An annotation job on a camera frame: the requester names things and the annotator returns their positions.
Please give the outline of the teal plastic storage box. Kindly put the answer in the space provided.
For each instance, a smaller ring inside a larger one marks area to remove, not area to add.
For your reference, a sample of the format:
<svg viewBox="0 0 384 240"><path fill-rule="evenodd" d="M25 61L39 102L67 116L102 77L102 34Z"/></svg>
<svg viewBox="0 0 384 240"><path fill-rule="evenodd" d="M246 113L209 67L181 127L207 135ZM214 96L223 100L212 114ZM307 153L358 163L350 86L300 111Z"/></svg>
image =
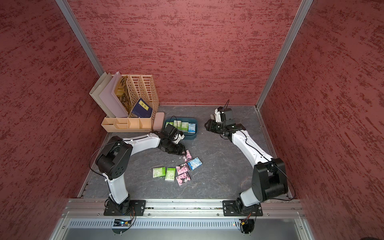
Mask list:
<svg viewBox="0 0 384 240"><path fill-rule="evenodd" d="M185 136L184 140L194 140L198 133L198 121L195 118L172 116L165 120L164 127L167 125L181 131Z"/></svg>

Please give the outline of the blue tissue pack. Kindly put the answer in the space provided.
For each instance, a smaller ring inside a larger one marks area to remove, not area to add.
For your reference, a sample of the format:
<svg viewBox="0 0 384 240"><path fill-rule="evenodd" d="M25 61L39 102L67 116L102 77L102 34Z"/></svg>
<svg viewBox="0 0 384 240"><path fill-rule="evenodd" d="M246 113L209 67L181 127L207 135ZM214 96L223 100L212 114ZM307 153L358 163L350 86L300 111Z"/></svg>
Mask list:
<svg viewBox="0 0 384 240"><path fill-rule="evenodd" d="M202 162L198 157L196 157L196 158L188 161L187 165L191 171L194 171L196 168L198 168L202 165Z"/></svg>
<svg viewBox="0 0 384 240"><path fill-rule="evenodd" d="M196 133L196 124L195 123L189 123L189 134L195 134Z"/></svg>

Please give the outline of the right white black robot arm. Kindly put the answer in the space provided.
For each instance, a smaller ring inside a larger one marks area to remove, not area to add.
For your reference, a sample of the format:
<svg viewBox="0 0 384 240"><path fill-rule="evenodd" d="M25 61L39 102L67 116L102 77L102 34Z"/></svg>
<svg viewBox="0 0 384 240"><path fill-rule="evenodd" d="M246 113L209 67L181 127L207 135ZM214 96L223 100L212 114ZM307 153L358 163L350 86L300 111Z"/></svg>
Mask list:
<svg viewBox="0 0 384 240"><path fill-rule="evenodd" d="M285 163L266 153L241 124L226 125L208 120L207 131L226 137L237 146L253 167L251 187L240 193L240 206L251 207L267 200L278 200L289 191Z"/></svg>

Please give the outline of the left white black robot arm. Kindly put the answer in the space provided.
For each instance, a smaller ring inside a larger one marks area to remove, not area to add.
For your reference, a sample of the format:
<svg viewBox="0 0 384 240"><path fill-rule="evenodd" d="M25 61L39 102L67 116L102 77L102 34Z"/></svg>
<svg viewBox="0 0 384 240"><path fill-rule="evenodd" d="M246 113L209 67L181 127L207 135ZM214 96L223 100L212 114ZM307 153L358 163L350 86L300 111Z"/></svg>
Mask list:
<svg viewBox="0 0 384 240"><path fill-rule="evenodd" d="M126 188L124 174L132 155L158 148L168 154L182 156L186 149L181 140L184 134L154 131L133 139L113 137L101 148L95 163L109 189L109 202L123 212L129 207L130 196Z"/></svg>

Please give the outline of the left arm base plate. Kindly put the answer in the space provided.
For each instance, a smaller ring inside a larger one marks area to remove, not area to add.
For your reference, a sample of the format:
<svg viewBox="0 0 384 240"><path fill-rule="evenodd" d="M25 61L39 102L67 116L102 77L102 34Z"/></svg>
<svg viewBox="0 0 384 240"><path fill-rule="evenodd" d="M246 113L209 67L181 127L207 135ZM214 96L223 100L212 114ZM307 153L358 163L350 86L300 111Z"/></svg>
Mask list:
<svg viewBox="0 0 384 240"><path fill-rule="evenodd" d="M105 203L104 216L108 217L141 217L144 214L147 201L145 200L125 200L121 204L107 199Z"/></svg>

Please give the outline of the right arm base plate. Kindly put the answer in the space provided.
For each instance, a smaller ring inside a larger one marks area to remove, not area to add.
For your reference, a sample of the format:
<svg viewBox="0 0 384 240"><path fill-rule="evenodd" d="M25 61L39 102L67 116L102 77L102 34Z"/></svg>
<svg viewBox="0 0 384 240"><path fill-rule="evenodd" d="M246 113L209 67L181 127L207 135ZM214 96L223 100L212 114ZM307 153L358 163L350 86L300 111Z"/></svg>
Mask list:
<svg viewBox="0 0 384 240"><path fill-rule="evenodd" d="M255 204L246 207L241 199L224 200L223 212L225 217L261 217L263 216L262 207L260 204Z"/></svg>

